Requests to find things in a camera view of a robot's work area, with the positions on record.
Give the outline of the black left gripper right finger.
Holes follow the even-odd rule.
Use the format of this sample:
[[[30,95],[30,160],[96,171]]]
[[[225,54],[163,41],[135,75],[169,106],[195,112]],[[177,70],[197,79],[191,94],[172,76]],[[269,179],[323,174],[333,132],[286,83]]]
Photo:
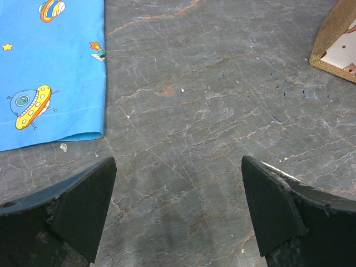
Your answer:
[[[355,201],[311,187],[251,156],[241,170],[268,266],[355,266]]]

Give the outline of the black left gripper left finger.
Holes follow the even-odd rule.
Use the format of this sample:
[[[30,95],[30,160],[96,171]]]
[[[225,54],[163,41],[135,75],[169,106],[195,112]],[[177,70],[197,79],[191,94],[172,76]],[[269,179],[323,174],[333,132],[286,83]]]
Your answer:
[[[108,157],[83,172],[1,204],[1,266],[90,266],[116,178]]]

